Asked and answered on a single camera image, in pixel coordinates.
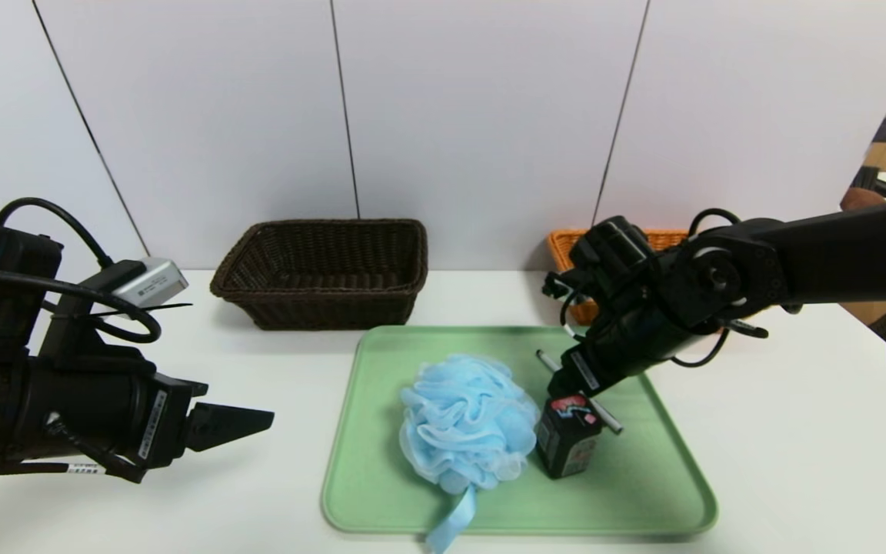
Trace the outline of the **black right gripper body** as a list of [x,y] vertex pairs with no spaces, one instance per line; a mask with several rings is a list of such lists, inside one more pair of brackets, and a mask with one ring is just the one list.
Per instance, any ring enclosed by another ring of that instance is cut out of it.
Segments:
[[684,326],[660,309],[633,309],[605,318],[561,356],[560,392],[596,396],[619,382],[642,375],[684,348]]

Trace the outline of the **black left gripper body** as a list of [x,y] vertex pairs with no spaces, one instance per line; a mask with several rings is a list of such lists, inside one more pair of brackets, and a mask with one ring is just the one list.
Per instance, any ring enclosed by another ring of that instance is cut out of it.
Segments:
[[22,410],[22,473],[112,476],[140,483],[182,456],[191,400],[204,383],[142,357],[63,357],[36,371]]

